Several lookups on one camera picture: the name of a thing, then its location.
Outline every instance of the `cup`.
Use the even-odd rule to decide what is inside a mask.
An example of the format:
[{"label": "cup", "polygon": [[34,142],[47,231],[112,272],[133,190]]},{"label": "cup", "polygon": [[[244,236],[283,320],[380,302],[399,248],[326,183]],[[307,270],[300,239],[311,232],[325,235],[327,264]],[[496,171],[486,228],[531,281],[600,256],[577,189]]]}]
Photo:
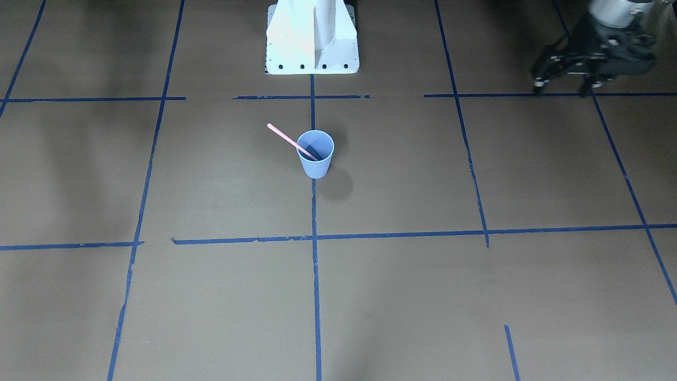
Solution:
[{"label": "cup", "polygon": [[314,129],[301,134],[297,143],[318,159],[318,161],[314,161],[297,149],[305,174],[310,178],[324,177],[327,174],[329,163],[334,154],[334,140],[332,137],[324,131]]}]

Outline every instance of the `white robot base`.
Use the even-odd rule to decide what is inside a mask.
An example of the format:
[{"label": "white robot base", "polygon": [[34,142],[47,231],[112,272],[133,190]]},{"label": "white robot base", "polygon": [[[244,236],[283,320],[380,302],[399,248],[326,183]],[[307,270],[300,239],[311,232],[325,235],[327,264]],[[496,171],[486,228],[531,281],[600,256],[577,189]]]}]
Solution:
[{"label": "white robot base", "polygon": [[265,71],[352,74],[359,69],[355,9],[343,0],[279,0],[268,7]]}]

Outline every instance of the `pink straw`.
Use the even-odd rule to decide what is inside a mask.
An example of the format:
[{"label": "pink straw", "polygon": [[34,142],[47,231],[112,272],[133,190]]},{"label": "pink straw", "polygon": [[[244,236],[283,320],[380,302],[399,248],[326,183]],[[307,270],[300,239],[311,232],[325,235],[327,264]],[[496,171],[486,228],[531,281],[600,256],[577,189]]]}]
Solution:
[{"label": "pink straw", "polygon": [[313,155],[310,155],[310,154],[308,153],[308,151],[306,151],[306,150],[303,149],[301,146],[299,146],[294,140],[291,140],[291,139],[289,138],[289,136],[287,136],[287,135],[284,134],[284,132],[278,130],[278,128],[275,127],[274,125],[268,123],[268,128],[271,129],[271,130],[272,130],[274,133],[276,133],[277,135],[280,135],[280,136],[282,137],[282,139],[285,139],[287,142],[289,142],[289,144],[291,144],[291,145],[293,145],[294,147],[296,147],[299,151],[301,151],[302,153],[305,153],[306,155],[308,155],[308,157],[310,157],[311,159],[313,159],[313,160],[315,160],[315,161],[319,161],[319,160],[317,160]]}]

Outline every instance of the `cup rim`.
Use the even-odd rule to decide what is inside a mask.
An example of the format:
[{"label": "cup rim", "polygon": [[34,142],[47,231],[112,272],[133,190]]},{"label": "cup rim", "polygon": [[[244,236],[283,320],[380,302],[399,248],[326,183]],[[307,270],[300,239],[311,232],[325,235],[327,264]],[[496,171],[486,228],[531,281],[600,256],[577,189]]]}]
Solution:
[{"label": "cup rim", "polygon": [[322,131],[322,130],[320,130],[320,129],[311,129],[311,130],[308,130],[308,131],[302,133],[302,134],[299,136],[299,138],[297,139],[297,143],[299,142],[299,140],[301,140],[301,138],[302,138],[305,134],[313,133],[313,132],[320,132],[320,133],[326,135],[326,136],[329,138],[329,141],[331,141],[331,143],[332,143],[332,152],[331,152],[327,157],[325,157],[324,159],[318,160],[318,161],[312,161],[312,160],[308,160],[308,159],[304,158],[303,155],[302,155],[303,153],[302,153],[301,151],[299,151],[298,148],[297,148],[297,153],[299,154],[299,157],[301,158],[301,160],[305,160],[305,161],[307,161],[308,163],[322,163],[323,161],[326,161],[327,159],[329,159],[329,158],[334,154],[334,149],[336,148],[336,144],[334,143],[334,139],[332,138],[332,136],[331,136],[330,134],[327,134],[326,132],[324,132],[324,131]]}]

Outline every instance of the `blue tape line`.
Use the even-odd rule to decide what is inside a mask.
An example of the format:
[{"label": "blue tape line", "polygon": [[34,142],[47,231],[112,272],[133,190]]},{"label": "blue tape line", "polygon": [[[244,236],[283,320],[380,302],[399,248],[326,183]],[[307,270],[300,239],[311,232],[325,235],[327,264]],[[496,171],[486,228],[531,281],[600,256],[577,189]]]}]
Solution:
[{"label": "blue tape line", "polygon": [[233,100],[310,99],[310,96],[236,96]]},{"label": "blue tape line", "polygon": [[677,224],[649,224],[651,229],[674,229],[677,228]]},{"label": "blue tape line", "polygon": [[433,231],[411,233],[367,233],[367,234],[327,234],[318,235],[318,239],[355,239],[355,238],[401,238],[401,237],[449,237],[456,235],[484,235],[484,230]]},{"label": "blue tape line", "polygon": [[19,250],[44,250],[44,249],[85,249],[92,247],[136,247],[143,242],[93,242],[93,243],[53,243],[45,245],[9,245],[0,246],[0,252],[12,252]]},{"label": "blue tape line", "polygon": [[26,42],[26,46],[24,47],[24,52],[21,53],[21,58],[19,59],[19,63],[16,65],[14,76],[12,76],[12,81],[9,82],[9,87],[7,88],[7,92],[5,93],[5,102],[3,102],[2,105],[0,105],[0,118],[2,118],[2,114],[5,112],[7,100],[9,99],[9,96],[12,94],[12,90],[14,89],[14,85],[16,84],[16,79],[19,77],[19,71],[21,70],[21,66],[24,64],[24,60],[26,59],[28,49],[30,48],[31,43],[33,42],[33,37],[35,37],[35,32],[37,31],[38,25],[40,24],[40,19],[42,19],[42,14],[45,11],[46,4],[47,0],[43,0],[42,4],[40,5],[38,16],[35,18],[35,24],[33,24],[33,29],[30,31],[30,36],[28,36],[28,41]]},{"label": "blue tape line", "polygon": [[[541,98],[541,97],[578,97],[578,93],[505,93],[505,94],[423,94],[423,98]],[[598,93],[597,96],[677,96],[677,93]]]},{"label": "blue tape line", "polygon": [[314,96],[315,99],[360,99],[360,95],[345,95],[345,96]]},{"label": "blue tape line", "polygon": [[[310,121],[315,129],[315,75],[310,74]],[[316,181],[312,181],[311,208],[313,238],[313,295],[315,301],[315,378],[322,381],[322,336],[320,334],[320,275],[318,272],[318,198]]]},{"label": "blue tape line", "polygon": [[564,34],[567,36],[567,40],[571,40],[571,35],[569,35],[569,29],[567,28],[567,23],[564,21],[564,16],[562,16],[562,11],[559,9],[559,4],[557,0],[552,0],[552,5],[554,6],[555,12],[557,12],[557,17],[559,22],[562,24],[562,29],[564,29]]},{"label": "blue tape line", "polygon": [[[677,228],[677,224],[650,224],[652,229]],[[487,234],[528,234],[528,233],[570,233],[588,231],[614,231],[614,230],[644,230],[644,225],[606,225],[606,226],[572,226],[559,228],[520,228],[520,229],[489,229]],[[356,233],[356,234],[327,234],[318,235],[318,240],[331,239],[368,239],[368,238],[403,238],[403,237],[451,237],[457,235],[484,235],[484,230],[448,230],[428,232],[402,232],[402,233]],[[217,238],[217,239],[174,239],[176,245],[210,245],[219,243],[248,243],[248,242],[273,242],[273,241],[308,241],[313,239],[309,235],[293,235],[278,237],[245,237],[245,238]]]},{"label": "blue tape line", "polygon": [[444,33],[444,25],[442,24],[442,15],[439,12],[439,3],[435,0],[435,10],[437,11],[437,22],[439,23],[439,32],[442,36],[442,44],[444,45],[444,54],[447,58],[447,66],[449,68],[449,78],[452,80],[452,88],[454,89],[454,100],[456,101],[456,111],[458,111],[458,120],[461,124],[461,133],[463,134],[463,143],[465,143],[466,151],[468,153],[468,164],[470,165],[470,173],[473,176],[473,183],[475,183],[475,194],[477,196],[477,206],[479,207],[479,217],[482,221],[482,229],[484,230],[484,239],[489,247],[489,234],[487,233],[487,221],[484,216],[484,208],[482,207],[482,198],[479,194],[479,186],[477,185],[477,176],[475,175],[475,166],[473,165],[473,156],[470,152],[470,144],[468,143],[468,134],[466,133],[465,122],[463,121],[463,111],[461,110],[461,102],[458,99],[458,90],[456,89],[456,80],[454,78],[454,68],[452,66],[452,59],[449,55],[449,47],[447,45],[447,37]]},{"label": "blue tape line", "polygon": [[315,296],[315,371],[317,381],[322,381],[322,340],[320,335],[320,276],[318,273],[318,203],[313,179],[313,293]]},{"label": "blue tape line", "polygon": [[233,100],[266,100],[266,99],[360,99],[371,98],[369,95],[328,95],[328,96],[236,96]]},{"label": "blue tape line", "polygon": [[489,234],[566,233],[566,232],[641,230],[641,229],[644,229],[644,225],[580,226],[570,228],[491,229],[489,230]]},{"label": "blue tape line", "polygon": [[[139,222],[136,226],[136,232],[134,233],[134,241],[139,241],[139,236],[141,235],[141,225],[144,221],[144,212],[146,210],[146,199],[148,198],[148,187],[150,185],[150,175],[153,170],[153,156],[155,155],[155,147],[158,142],[158,135],[160,133],[160,124],[162,123],[162,114],[165,111],[165,98],[167,97],[167,91],[169,89],[169,78],[171,77],[171,68],[174,62],[174,54],[176,52],[176,45],[179,41],[179,30],[181,28],[181,18],[183,17],[183,6],[185,0],[181,0],[181,6],[179,7],[179,17],[176,21],[176,29],[174,31],[174,41],[172,42],[171,53],[169,54],[169,63],[167,64],[167,75],[165,76],[165,88],[162,91],[162,100],[160,101],[160,110],[158,111],[158,121],[155,125],[155,135],[153,137],[153,145],[150,149],[150,158],[148,160],[148,169],[146,171],[146,182],[144,184],[144,193],[141,197],[141,206],[139,208]],[[137,246],[132,247],[131,255],[129,257],[129,267],[127,268],[127,284],[125,286],[125,301],[123,307],[120,309],[120,316],[118,317],[118,326],[115,332],[115,342],[113,344],[113,351],[110,356],[110,366],[108,367],[108,378],[107,381],[113,380],[113,374],[115,372],[115,363],[118,357],[118,349],[120,347],[120,337],[123,331],[123,325],[125,323],[125,313],[127,312],[127,301],[129,300],[129,288],[131,287],[131,278],[132,278],[132,266],[136,261],[136,250]]]},{"label": "blue tape line", "polygon": [[185,100],[185,96],[137,96],[126,98],[18,98],[9,99],[11,103],[30,103],[30,102],[130,102],[143,100]]},{"label": "blue tape line", "polygon": [[506,331],[506,339],[508,340],[508,350],[510,351],[510,360],[512,361],[512,372],[515,374],[515,381],[520,381],[519,368],[517,367],[517,358],[515,357],[515,348],[512,346],[510,327],[506,324],[503,326],[503,328]]},{"label": "blue tape line", "polygon": [[595,93],[597,96],[677,96],[677,93]]},{"label": "blue tape line", "polygon": [[315,129],[315,75],[310,74],[310,129]]},{"label": "blue tape line", "polygon": [[637,200],[637,196],[635,195],[634,189],[632,188],[632,184],[630,184],[630,178],[628,177],[628,173],[626,172],[626,168],[623,165],[623,161],[621,160],[620,155],[618,154],[618,150],[616,149],[616,144],[613,142],[613,138],[611,137],[611,131],[609,131],[609,126],[607,125],[607,121],[604,118],[604,114],[602,113],[602,108],[599,106],[599,102],[597,102],[597,97],[594,92],[590,92],[592,101],[594,102],[594,106],[597,109],[597,114],[599,115],[599,119],[602,121],[602,126],[604,127],[604,132],[607,134],[607,139],[609,140],[609,144],[611,145],[611,150],[613,151],[614,156],[616,156],[616,162],[618,163],[618,167],[621,170],[621,173],[623,174],[623,178],[626,181],[626,186],[628,187],[628,190],[630,191],[630,196],[632,197],[632,202],[635,205],[635,208],[637,209],[637,214],[639,215],[640,220],[642,221],[642,225],[645,228],[645,231],[647,233],[647,237],[649,238],[649,243],[651,244],[651,247],[653,248],[653,253],[656,256],[656,260],[658,261],[658,265],[661,268],[661,272],[663,273],[663,277],[665,278],[665,282],[668,284],[668,288],[670,289],[670,293],[672,295],[672,300],[674,301],[675,305],[677,305],[677,293],[675,292],[674,286],[672,285],[672,280],[670,280],[670,275],[668,274],[668,270],[665,268],[665,264],[663,263],[663,258],[661,258],[661,254],[658,252],[658,247],[656,247],[656,243],[653,240],[653,235],[651,234],[651,227],[647,224],[647,219],[644,217],[644,213],[642,212],[642,208],[639,205],[639,201]]},{"label": "blue tape line", "polygon": [[213,245],[217,243],[248,243],[248,242],[283,242],[283,241],[309,241],[313,239],[309,235],[292,235],[280,237],[247,237],[247,238],[216,238],[216,239],[174,239],[175,245]]}]

